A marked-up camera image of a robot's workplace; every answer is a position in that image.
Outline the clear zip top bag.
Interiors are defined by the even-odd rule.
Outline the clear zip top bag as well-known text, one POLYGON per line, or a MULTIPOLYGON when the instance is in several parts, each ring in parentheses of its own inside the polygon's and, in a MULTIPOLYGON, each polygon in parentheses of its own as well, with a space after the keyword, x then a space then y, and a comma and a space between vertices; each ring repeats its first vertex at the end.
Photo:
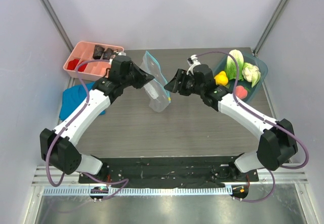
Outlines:
POLYGON ((149 51, 145 52, 140 68, 154 76, 154 79, 148 82, 144 89, 150 98, 149 107, 160 113, 171 103, 170 93, 164 89, 168 82, 161 72, 159 62, 149 51))

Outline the green lettuce toy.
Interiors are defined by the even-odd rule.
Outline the green lettuce toy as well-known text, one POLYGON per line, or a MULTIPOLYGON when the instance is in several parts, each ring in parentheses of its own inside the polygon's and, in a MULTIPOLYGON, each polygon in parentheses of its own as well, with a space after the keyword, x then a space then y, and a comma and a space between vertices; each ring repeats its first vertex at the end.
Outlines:
POLYGON ((238 66, 238 79, 243 80, 242 69, 244 65, 244 57, 240 50, 231 50, 229 52, 230 56, 227 56, 225 73, 228 80, 236 79, 238 66))

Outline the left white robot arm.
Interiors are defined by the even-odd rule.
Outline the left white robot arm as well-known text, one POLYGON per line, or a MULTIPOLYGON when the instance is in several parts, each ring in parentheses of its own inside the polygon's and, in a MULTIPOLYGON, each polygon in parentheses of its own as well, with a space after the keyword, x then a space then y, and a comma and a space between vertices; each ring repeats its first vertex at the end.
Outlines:
POLYGON ((130 57, 115 57, 104 76, 86 91, 86 98, 74 112, 53 130, 45 128, 40 133, 41 156, 46 165, 52 165, 64 174, 86 172, 95 182, 104 182, 108 171, 103 162, 81 154, 76 146, 91 123, 123 94, 125 88, 139 89, 153 79, 153 75, 138 67, 130 57))

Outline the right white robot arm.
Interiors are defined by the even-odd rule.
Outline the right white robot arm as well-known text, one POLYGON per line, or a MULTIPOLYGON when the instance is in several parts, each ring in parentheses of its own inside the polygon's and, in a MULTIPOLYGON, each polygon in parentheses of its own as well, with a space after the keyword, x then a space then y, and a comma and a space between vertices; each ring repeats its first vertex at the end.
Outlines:
POLYGON ((257 150, 238 155, 229 162, 229 176, 242 180, 247 172, 266 168, 277 170, 298 152, 292 124, 283 119, 277 121, 235 98, 226 87, 217 85, 212 70, 206 64, 197 65, 188 72, 178 69, 165 90, 183 96, 199 95, 205 105, 225 114, 244 126, 259 141, 257 150))

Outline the white cauliflower toy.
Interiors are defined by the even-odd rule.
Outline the white cauliflower toy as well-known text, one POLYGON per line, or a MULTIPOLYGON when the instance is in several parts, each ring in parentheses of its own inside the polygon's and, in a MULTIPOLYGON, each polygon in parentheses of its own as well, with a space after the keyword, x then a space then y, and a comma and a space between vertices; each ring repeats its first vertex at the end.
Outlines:
POLYGON ((244 62, 242 76, 247 82, 251 83, 251 87, 254 87, 261 78, 261 72, 256 65, 244 62))

